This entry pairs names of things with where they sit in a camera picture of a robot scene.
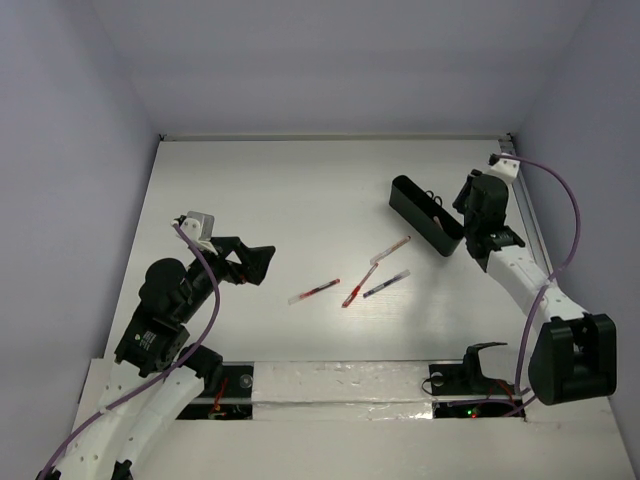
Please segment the black handled scissors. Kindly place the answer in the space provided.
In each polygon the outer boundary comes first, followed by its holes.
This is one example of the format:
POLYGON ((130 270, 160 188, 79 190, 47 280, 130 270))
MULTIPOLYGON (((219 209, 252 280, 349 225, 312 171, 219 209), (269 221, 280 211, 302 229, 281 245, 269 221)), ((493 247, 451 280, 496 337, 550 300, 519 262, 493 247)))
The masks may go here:
POLYGON ((443 199, 441 196, 437 195, 435 192, 433 192, 432 190, 426 190, 425 194, 435 203, 437 203, 438 205, 442 206, 443 205, 443 199))

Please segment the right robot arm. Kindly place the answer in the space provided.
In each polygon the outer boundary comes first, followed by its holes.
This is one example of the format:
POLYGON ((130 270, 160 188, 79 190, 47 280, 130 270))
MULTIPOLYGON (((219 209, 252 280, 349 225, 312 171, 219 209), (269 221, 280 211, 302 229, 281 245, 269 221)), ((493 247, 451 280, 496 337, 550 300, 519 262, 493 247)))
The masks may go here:
POLYGON ((522 238, 506 224, 505 176, 472 171, 453 203, 463 215, 467 251, 526 315, 537 334, 528 386, 545 405, 607 397, 617 388, 617 331, 605 314, 587 312, 544 273, 522 238))

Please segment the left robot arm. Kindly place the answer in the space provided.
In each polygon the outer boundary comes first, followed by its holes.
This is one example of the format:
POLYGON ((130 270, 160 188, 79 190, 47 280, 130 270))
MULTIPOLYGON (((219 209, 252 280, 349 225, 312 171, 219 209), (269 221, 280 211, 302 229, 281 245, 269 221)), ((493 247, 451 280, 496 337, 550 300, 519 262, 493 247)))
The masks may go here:
POLYGON ((115 349, 114 364, 95 412, 58 447, 41 479, 133 479, 171 423, 196 397, 223 379, 220 354, 185 327, 219 285, 259 285, 276 250, 249 248, 237 237, 188 240, 195 255, 154 262, 139 290, 140 303, 115 349))

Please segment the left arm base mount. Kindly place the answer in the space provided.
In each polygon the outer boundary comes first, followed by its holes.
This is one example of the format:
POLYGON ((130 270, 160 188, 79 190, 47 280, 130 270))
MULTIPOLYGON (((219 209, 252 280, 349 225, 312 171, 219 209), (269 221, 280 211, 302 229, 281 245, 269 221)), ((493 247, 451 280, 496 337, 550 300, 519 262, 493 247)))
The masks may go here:
POLYGON ((187 405, 186 420, 251 420, 253 417, 254 364, 225 363, 220 379, 187 405))

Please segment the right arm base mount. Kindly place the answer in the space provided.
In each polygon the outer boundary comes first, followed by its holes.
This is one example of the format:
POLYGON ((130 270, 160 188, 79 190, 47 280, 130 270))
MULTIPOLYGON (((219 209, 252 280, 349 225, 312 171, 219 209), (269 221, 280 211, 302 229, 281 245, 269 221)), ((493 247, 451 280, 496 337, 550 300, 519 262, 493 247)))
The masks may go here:
POLYGON ((429 375, 422 382, 422 390, 435 397, 479 395, 490 397, 493 393, 513 398, 514 388, 506 380, 485 376, 480 362, 480 351, 506 346, 505 342, 477 343, 466 348, 459 361, 432 363, 429 375))

